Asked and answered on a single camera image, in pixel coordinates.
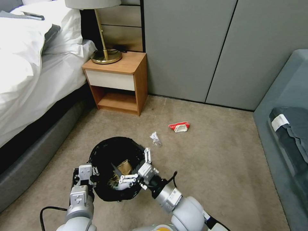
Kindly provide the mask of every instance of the table lamp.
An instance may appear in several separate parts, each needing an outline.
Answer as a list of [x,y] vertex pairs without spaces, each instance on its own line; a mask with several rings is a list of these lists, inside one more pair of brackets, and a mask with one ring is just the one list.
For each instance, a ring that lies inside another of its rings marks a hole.
[[99,28],[100,37],[103,44],[102,51],[96,51],[91,55],[91,60],[97,64],[111,64],[122,58],[122,53],[115,49],[107,49],[104,41],[103,30],[99,20],[97,9],[117,6],[121,0],[65,0],[66,7],[73,9],[94,9]]

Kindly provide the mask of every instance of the wooden nightstand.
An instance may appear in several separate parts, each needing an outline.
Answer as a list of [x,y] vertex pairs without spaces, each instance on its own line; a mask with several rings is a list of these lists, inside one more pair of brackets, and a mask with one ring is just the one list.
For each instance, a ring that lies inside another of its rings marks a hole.
[[127,52],[113,64],[82,66],[98,109],[140,115],[148,97],[147,55]]

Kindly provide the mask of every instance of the beige carpet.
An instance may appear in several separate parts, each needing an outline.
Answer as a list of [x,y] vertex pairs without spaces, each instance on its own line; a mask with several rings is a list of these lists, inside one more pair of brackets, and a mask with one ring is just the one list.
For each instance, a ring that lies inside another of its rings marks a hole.
[[[191,123],[185,133],[167,127],[182,121]],[[162,147],[152,144],[153,131]],[[85,113],[36,182],[0,215],[0,230],[40,230],[41,208],[67,207],[73,168],[113,136],[150,147],[161,176],[169,178],[177,170],[183,195],[194,196],[232,231],[289,230],[251,112],[153,96],[140,117],[96,109]],[[124,202],[96,197],[94,206],[93,222],[101,231],[170,222],[148,191]],[[65,212],[44,214],[46,231],[64,222]]]

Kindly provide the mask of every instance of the white drawer front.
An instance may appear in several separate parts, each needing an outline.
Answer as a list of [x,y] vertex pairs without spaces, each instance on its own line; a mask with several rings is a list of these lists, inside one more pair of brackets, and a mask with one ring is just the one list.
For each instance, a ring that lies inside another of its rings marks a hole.
[[134,77],[130,74],[117,74],[86,70],[91,85],[124,90],[135,90]]

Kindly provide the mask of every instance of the white lamp shade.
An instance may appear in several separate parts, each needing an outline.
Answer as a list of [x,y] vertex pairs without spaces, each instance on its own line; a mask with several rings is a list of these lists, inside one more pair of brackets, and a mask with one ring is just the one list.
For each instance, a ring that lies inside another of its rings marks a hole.
[[100,9],[117,6],[121,0],[65,0],[65,5],[73,9]]

